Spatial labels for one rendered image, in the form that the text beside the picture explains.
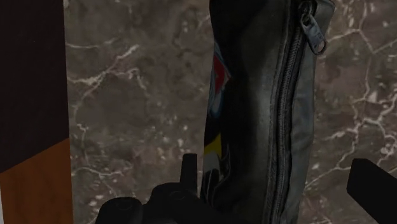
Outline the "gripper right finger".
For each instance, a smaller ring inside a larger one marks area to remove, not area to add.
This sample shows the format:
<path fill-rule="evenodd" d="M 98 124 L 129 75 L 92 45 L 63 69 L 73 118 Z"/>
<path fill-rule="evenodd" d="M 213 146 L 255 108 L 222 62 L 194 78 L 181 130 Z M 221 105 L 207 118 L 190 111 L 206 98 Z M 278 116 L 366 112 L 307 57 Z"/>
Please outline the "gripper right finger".
<path fill-rule="evenodd" d="M 397 178 L 369 159 L 352 161 L 347 193 L 378 224 L 397 224 Z"/>

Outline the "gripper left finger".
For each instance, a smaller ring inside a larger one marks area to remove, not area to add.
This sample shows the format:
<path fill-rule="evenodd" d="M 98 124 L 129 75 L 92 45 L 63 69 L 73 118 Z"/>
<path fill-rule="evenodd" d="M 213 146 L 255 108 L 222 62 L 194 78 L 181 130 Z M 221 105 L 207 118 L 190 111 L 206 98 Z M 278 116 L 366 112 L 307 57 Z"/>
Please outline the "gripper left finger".
<path fill-rule="evenodd" d="M 183 155 L 180 178 L 154 187 L 147 203 L 117 197 L 101 206 L 95 224 L 205 224 L 197 197 L 197 155 Z"/>

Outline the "black zippered pencil case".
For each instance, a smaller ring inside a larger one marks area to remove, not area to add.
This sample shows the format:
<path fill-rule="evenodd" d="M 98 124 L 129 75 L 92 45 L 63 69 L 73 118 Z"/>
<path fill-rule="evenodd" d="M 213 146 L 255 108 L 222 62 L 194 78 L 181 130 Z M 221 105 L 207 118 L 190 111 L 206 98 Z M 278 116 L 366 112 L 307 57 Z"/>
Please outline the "black zippered pencil case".
<path fill-rule="evenodd" d="M 316 57 L 333 0 L 210 0 L 201 199 L 250 224 L 297 224 L 314 137 Z"/>

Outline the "dark brown robot stand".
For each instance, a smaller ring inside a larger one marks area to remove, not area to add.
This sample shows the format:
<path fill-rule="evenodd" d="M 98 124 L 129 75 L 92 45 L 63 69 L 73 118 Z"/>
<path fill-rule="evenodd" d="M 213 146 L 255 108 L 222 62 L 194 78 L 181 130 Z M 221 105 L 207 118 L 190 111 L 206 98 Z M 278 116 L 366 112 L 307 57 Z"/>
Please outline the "dark brown robot stand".
<path fill-rule="evenodd" d="M 0 0 L 0 224 L 73 224 L 63 0 Z"/>

